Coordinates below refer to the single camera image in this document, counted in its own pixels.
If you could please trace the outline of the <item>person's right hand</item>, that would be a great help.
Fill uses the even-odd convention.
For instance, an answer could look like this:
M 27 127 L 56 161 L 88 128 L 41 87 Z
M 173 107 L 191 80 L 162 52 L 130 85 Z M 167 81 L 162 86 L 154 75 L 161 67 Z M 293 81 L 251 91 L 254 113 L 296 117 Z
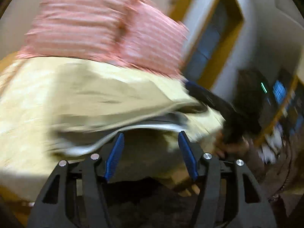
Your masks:
M 216 135 L 216 140 L 214 142 L 213 154 L 220 158 L 225 158 L 226 156 L 231 155 L 242 157 L 247 153 L 247 151 L 249 151 L 249 149 L 249 141 L 244 137 L 240 142 L 234 144 L 225 144 L 222 133 L 218 132 Z

